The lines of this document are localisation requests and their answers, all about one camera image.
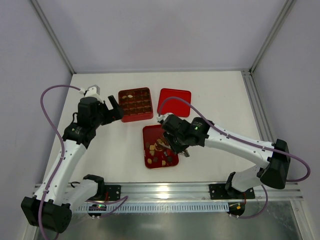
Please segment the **metal serving tongs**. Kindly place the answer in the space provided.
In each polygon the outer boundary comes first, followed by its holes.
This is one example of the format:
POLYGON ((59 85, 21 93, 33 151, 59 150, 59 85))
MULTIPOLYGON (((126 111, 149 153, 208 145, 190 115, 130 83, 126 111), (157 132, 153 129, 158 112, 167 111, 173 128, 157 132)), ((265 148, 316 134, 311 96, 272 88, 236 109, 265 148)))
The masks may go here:
POLYGON ((180 149, 179 147, 172 148, 169 144, 165 144, 162 142, 158 142, 158 144, 163 148, 171 150, 175 155, 181 155, 186 158, 190 157, 190 154, 187 149, 180 149))

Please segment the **red compartment chocolate box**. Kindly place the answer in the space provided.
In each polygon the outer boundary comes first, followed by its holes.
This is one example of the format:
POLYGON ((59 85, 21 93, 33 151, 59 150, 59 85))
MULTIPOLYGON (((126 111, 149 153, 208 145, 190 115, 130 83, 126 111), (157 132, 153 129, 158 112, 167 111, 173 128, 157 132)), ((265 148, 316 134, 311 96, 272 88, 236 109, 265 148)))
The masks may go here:
POLYGON ((119 105, 124 110, 123 123, 150 120, 153 118, 151 92, 148 87, 120 90, 118 92, 119 105))

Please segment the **red box lid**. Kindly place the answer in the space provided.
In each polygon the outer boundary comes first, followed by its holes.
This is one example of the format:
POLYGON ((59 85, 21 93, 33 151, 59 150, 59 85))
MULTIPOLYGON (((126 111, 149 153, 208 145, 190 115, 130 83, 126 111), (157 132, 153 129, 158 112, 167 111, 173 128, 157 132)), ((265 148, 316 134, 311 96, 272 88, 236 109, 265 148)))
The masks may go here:
POLYGON ((160 90, 157 113, 161 115, 166 113, 173 113, 178 117, 183 117, 183 118, 189 117, 190 107, 187 104, 177 99, 168 100, 164 104, 164 106, 161 108, 161 105, 164 102, 164 100, 170 97, 180 98, 190 104, 192 99, 192 93, 188 90, 162 88, 160 90))

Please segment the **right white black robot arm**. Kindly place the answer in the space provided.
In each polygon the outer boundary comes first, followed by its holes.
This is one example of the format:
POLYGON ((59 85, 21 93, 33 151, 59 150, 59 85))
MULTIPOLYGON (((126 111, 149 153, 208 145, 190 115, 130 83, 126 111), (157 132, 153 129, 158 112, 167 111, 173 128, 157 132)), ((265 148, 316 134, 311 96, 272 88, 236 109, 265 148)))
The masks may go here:
POLYGON ((202 117, 188 122, 173 113, 166 113, 158 116, 157 122, 175 154, 187 155, 189 147, 200 146, 222 150, 254 164, 246 170, 229 174, 224 188, 231 198, 260 185, 276 190, 285 188, 291 162, 285 141, 278 139, 272 143, 243 137, 202 117))

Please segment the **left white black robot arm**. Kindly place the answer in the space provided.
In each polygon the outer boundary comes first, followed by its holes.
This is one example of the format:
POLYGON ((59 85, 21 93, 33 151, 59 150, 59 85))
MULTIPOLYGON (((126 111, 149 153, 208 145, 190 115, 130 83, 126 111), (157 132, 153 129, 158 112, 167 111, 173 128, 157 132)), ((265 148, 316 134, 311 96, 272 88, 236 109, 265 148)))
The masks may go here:
POLYGON ((63 233, 69 226, 72 213, 87 200, 100 200, 106 195, 104 178, 87 174, 80 184, 66 192, 67 185, 78 162, 96 136, 98 127, 121 120, 124 110, 113 95, 108 97, 112 109, 97 97, 80 99, 76 122, 72 122, 59 139, 59 155, 43 185, 32 197, 24 197, 21 209, 32 226, 42 230, 63 233))

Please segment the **red chocolate tray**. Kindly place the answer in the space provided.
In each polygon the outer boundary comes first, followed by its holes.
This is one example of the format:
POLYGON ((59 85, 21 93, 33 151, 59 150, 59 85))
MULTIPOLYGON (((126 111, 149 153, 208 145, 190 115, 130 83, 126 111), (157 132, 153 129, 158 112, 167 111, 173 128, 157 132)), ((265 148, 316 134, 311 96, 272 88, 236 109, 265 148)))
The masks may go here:
POLYGON ((142 129, 144 164, 148 169, 169 168, 179 164, 179 156, 170 149, 164 132, 160 124, 142 129))

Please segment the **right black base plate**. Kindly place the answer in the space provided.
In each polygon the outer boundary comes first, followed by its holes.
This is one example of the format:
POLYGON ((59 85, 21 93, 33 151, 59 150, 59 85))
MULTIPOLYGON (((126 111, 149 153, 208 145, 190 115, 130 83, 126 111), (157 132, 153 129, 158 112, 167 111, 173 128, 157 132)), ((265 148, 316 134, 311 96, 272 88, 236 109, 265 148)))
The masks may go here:
POLYGON ((225 189, 225 183, 212 183, 208 185, 209 195, 211 200, 253 200, 256 198, 253 188, 249 188, 244 193, 229 195, 225 189))

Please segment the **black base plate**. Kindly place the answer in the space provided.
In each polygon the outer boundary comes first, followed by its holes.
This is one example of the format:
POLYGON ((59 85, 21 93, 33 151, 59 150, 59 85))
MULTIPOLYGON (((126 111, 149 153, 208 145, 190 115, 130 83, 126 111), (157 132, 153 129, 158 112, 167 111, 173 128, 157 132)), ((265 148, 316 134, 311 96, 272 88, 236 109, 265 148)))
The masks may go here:
POLYGON ((121 198, 121 185, 114 185, 114 184, 106 184, 104 186, 104 191, 105 191, 105 197, 104 201, 109 202, 109 201, 117 201, 121 198))
POLYGON ((211 200, 253 200, 256 198, 253 188, 249 188, 244 193, 229 195, 225 189, 225 183, 212 183, 208 185, 209 195, 211 200))

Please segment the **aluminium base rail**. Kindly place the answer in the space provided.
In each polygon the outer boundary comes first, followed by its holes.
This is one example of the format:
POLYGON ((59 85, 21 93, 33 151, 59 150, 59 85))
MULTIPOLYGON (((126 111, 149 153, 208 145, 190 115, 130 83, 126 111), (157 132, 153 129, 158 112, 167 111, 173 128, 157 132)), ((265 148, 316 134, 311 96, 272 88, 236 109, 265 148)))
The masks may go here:
MULTIPOLYGON (((223 182, 138 182, 138 183, 106 183, 105 185, 121 185, 120 198, 128 196, 133 200, 211 200, 209 184, 223 182)), ((268 196, 269 201, 302 201, 303 194, 297 183, 288 183, 284 189, 271 187, 253 187, 255 199, 262 201, 268 196)))

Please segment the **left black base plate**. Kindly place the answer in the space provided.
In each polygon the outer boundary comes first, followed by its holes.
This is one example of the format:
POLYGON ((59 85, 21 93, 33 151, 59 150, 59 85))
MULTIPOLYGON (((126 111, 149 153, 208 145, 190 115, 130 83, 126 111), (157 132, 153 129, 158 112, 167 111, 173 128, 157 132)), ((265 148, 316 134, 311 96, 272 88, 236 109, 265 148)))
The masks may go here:
POLYGON ((121 185, 114 185, 114 184, 106 184, 104 186, 104 191, 105 191, 105 197, 104 201, 109 202, 109 201, 117 201, 121 198, 121 185))

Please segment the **left aluminium frame post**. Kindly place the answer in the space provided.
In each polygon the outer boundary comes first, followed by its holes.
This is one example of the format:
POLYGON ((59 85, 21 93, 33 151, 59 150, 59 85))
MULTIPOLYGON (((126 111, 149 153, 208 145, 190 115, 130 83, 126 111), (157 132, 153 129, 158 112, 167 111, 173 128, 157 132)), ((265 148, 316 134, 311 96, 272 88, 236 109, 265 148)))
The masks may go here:
POLYGON ((45 12, 43 11, 40 3, 38 0, 29 0, 29 3, 31 4, 33 10, 35 11, 35 14, 39 18, 41 24, 43 25, 45 31, 47 32, 52 44, 54 45, 55 49, 57 50, 58 54, 60 55, 62 61, 64 62, 65 66, 69 70, 69 72, 74 75, 76 74, 76 71, 74 67, 72 66, 69 58, 67 57, 67 54, 62 47, 55 31, 53 30, 50 22, 48 21, 47 16, 45 15, 45 12))

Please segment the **aluminium frame post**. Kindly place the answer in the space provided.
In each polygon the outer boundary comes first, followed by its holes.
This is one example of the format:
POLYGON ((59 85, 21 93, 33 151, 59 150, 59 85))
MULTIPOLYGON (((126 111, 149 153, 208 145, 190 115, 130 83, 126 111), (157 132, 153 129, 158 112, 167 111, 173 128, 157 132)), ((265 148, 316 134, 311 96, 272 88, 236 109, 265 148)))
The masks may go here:
POLYGON ((293 7, 295 6, 296 0, 286 0, 284 5, 282 6, 280 12, 278 13, 277 17, 274 20, 274 23, 268 32, 256 58, 254 59, 249 72, 251 75, 257 70, 259 64, 261 63, 263 57, 267 53, 268 49, 272 45, 273 41, 275 40, 276 36, 278 35, 280 29, 282 28, 285 20, 289 16, 290 12, 292 11, 293 7))
POLYGON ((47 32, 52 44, 54 45, 55 49, 57 50, 58 54, 60 55, 62 61, 64 62, 65 66, 69 70, 69 72, 74 75, 76 74, 76 71, 74 67, 72 66, 69 58, 67 57, 67 54, 62 47, 55 31, 53 30, 50 22, 48 21, 47 16, 45 15, 45 12, 43 11, 40 3, 38 0, 29 0, 29 3, 31 4, 33 10, 35 11, 35 14, 39 18, 41 24, 43 25, 45 31, 47 32))

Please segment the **right aluminium frame post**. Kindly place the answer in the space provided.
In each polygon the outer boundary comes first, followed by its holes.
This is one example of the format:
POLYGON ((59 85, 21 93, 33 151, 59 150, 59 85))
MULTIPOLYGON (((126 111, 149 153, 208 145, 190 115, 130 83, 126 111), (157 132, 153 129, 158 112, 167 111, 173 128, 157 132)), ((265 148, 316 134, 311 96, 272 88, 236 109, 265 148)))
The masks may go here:
POLYGON ((285 20, 289 16, 290 12, 292 11, 293 7, 295 6, 296 0, 286 0, 284 5, 282 6, 280 12, 278 13, 277 17, 274 20, 274 23, 268 32, 256 58, 254 59, 249 72, 251 75, 257 70, 259 64, 261 63, 263 57, 267 53, 268 49, 272 45, 273 41, 275 40, 276 36, 278 35, 280 29, 282 28, 285 20))

